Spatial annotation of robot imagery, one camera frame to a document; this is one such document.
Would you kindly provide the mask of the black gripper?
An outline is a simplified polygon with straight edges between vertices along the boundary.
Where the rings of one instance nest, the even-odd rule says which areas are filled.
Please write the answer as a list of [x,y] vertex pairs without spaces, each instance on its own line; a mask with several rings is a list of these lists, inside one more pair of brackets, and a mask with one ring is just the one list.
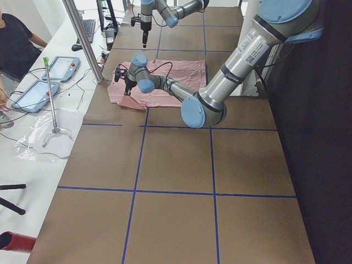
[[131,90],[137,85],[137,82],[132,80],[128,74],[125,74],[125,96],[131,95]]
[[148,42],[149,31],[152,28],[152,15],[151,14],[148,14],[148,15],[140,14],[140,25],[141,25],[141,30],[143,31],[142,47],[146,48],[147,42]]

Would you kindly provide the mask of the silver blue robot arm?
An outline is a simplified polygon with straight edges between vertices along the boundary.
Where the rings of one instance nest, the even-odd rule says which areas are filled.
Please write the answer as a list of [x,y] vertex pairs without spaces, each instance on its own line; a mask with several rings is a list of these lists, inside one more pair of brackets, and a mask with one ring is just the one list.
[[146,48],[149,32],[152,28],[153,11],[156,10],[169,28],[175,27],[179,20],[184,19],[190,14],[203,12],[208,6],[209,1],[194,0],[176,7],[170,7],[166,1],[150,0],[141,1],[141,11],[136,17],[140,23],[142,34],[142,47]]
[[198,91],[170,76],[151,74],[142,53],[133,56],[127,70],[117,68],[115,79],[124,79],[126,95],[137,86],[144,94],[160,89],[174,96],[182,102],[181,117],[191,128],[213,126],[226,117],[226,99],[273,46],[321,37],[324,11],[324,1],[260,1],[252,28],[210,83]]

